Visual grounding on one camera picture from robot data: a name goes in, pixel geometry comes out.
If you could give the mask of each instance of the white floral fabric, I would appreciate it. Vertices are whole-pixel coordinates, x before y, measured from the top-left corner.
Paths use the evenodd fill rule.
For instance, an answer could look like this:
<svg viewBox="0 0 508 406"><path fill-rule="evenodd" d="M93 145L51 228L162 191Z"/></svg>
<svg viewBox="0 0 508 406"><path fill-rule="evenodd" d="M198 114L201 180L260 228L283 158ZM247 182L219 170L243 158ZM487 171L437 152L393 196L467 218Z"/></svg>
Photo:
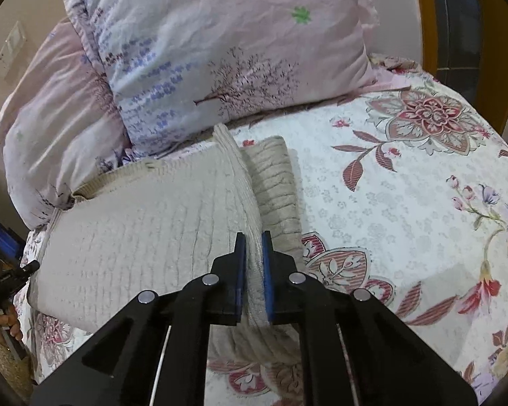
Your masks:
<svg viewBox="0 0 508 406"><path fill-rule="evenodd" d="M474 388L508 371L508 146L458 93L417 64L373 58L406 91L259 114L232 128L251 145L283 136L293 161L308 273L338 291L369 289ZM212 145L206 135L166 157ZM42 232L31 233L24 260ZM41 381L88 336L34 313L20 293ZM301 366L216 362L211 405L302 403Z"/></svg>

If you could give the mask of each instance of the orange wooden trim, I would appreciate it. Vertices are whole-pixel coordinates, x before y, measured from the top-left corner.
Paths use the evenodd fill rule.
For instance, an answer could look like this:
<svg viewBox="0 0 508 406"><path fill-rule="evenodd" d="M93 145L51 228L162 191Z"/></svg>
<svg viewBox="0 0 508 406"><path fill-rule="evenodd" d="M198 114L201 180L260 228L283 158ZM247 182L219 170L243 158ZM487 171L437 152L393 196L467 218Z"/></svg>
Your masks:
<svg viewBox="0 0 508 406"><path fill-rule="evenodd" d="M478 0L482 9L482 57L475 107L499 134L508 120L508 5Z"/></svg>
<svg viewBox="0 0 508 406"><path fill-rule="evenodd" d="M438 28L435 0L418 0L421 13L423 62L421 66L431 74L438 68Z"/></svg>

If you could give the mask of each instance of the green leaf print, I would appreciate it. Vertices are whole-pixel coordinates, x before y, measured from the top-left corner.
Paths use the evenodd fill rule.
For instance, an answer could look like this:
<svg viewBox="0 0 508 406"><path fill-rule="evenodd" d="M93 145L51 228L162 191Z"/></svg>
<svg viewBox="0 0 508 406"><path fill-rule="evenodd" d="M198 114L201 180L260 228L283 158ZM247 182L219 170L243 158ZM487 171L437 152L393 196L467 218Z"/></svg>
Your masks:
<svg viewBox="0 0 508 406"><path fill-rule="evenodd" d="M291 16L295 18L298 24L308 24L310 21L310 10L305 6L296 6Z"/></svg>

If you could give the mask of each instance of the human hand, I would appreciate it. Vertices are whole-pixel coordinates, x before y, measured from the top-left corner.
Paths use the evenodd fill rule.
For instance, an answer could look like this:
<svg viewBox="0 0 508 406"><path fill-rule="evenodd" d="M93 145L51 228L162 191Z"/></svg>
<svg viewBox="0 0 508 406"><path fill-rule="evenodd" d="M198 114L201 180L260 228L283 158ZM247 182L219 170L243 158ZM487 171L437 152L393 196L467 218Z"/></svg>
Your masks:
<svg viewBox="0 0 508 406"><path fill-rule="evenodd" d="M13 305L10 305L7 308L6 314L0 314L0 327L1 326L9 326L10 335L16 338L18 341L22 340L23 332L20 330L19 318ZM1 330L0 330L0 343L2 345L6 345L4 337L2 337Z"/></svg>

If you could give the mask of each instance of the electrical outlet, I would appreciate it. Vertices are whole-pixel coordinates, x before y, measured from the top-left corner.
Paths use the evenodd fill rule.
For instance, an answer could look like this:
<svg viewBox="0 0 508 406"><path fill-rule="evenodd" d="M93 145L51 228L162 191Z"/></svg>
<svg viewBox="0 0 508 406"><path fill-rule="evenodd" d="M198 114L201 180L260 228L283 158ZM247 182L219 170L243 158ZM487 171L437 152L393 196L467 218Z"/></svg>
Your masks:
<svg viewBox="0 0 508 406"><path fill-rule="evenodd" d="M26 42L26 35L20 21L15 23L0 50L0 77L5 78L16 56Z"/></svg>

